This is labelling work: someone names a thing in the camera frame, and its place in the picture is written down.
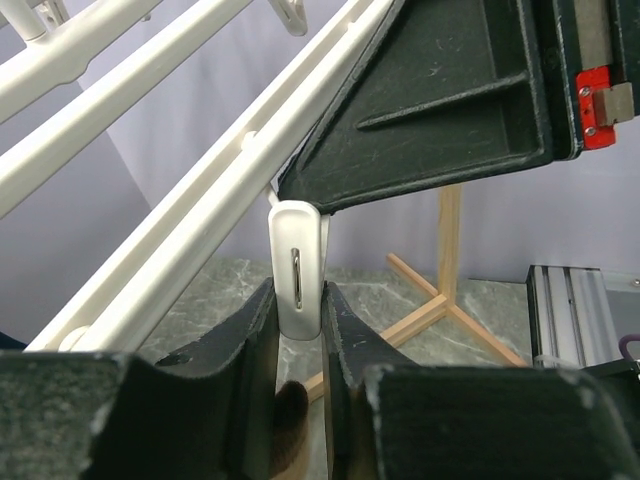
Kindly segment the tan stocking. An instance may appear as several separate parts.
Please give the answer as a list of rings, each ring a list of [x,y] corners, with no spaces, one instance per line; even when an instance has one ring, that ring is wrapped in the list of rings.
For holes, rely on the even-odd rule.
[[[271,479],[304,479],[310,461],[310,402],[305,386],[287,381],[275,396]]]

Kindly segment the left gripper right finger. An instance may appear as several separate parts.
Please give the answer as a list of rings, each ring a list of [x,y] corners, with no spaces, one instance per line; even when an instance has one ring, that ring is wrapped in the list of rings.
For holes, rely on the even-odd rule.
[[[322,295],[332,479],[635,479],[611,391],[584,370],[421,366]]]

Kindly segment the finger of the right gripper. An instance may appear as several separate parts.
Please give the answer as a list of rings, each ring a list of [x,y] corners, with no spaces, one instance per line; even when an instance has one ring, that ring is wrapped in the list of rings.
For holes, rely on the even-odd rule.
[[[528,1],[395,1],[278,180],[323,214],[549,164]]]

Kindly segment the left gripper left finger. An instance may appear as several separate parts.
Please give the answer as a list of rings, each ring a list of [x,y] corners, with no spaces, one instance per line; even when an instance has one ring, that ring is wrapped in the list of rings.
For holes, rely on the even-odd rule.
[[[200,339],[1,355],[5,479],[265,479],[278,354],[271,280]]]

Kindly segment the white plastic clip hanger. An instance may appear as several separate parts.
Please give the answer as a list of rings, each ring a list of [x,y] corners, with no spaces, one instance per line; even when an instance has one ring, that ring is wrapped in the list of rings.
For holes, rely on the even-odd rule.
[[[1,330],[31,341],[305,46],[255,1],[1,213]]]

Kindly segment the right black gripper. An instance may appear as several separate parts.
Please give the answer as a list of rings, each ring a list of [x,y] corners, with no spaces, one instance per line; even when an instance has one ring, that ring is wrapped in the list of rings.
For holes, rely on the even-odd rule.
[[[639,3],[533,1],[554,161],[616,143],[639,116]]]

